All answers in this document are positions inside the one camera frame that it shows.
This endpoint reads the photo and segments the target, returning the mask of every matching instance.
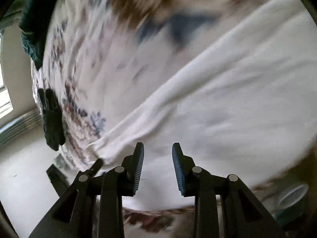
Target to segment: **teal fabric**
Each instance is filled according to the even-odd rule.
[[[22,46],[32,58],[35,67],[42,67],[46,34],[57,0],[26,0],[19,28],[22,30]]]

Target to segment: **floral blanket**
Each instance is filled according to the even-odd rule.
[[[58,0],[43,67],[31,67],[36,102],[37,89],[50,87],[62,107],[67,164],[87,169],[100,157],[100,146],[107,146],[106,134],[267,1]],[[124,148],[121,156],[131,153]],[[137,217],[156,232],[172,222],[159,216],[175,215],[125,210],[127,223],[135,224]]]

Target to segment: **white blanket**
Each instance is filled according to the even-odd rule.
[[[317,133],[317,28],[299,0],[271,0],[90,144],[109,170],[145,146],[136,210],[193,203],[178,191],[172,145],[253,187],[294,165]]]

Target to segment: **white wall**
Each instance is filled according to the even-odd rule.
[[[13,111],[0,119],[0,126],[36,107],[32,95],[31,61],[21,44],[21,30],[13,25],[4,30],[1,66]]]

